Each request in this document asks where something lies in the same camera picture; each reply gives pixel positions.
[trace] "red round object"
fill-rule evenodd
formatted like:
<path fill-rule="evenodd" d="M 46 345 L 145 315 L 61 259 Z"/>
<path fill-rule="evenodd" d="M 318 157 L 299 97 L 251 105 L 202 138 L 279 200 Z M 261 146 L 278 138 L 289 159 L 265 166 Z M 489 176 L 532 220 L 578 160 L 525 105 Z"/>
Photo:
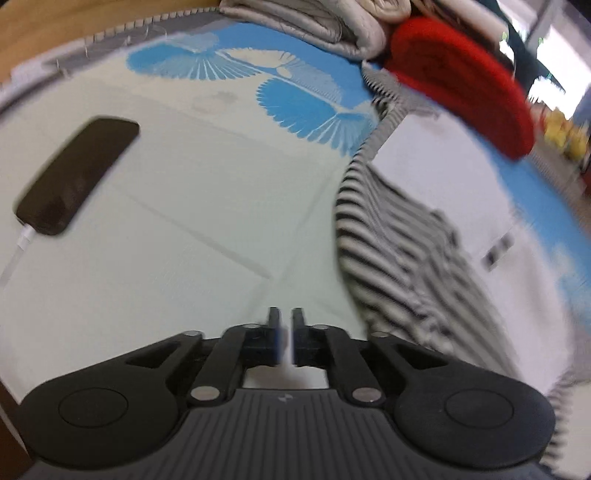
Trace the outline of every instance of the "red round object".
<path fill-rule="evenodd" d="M 513 160 L 534 146 L 527 99 L 484 48 L 431 18 L 406 20 L 393 33 L 385 67 L 405 85 L 461 117 Z"/>

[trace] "smartphone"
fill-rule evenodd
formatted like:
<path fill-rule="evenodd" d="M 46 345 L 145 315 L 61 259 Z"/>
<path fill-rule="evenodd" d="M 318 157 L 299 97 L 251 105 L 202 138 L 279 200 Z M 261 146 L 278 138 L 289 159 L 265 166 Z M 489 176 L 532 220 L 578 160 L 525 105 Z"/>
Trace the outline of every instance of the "smartphone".
<path fill-rule="evenodd" d="M 123 118 L 90 120 L 45 166 L 15 206 L 23 225 L 37 233 L 59 235 L 90 192 L 139 134 Z"/>

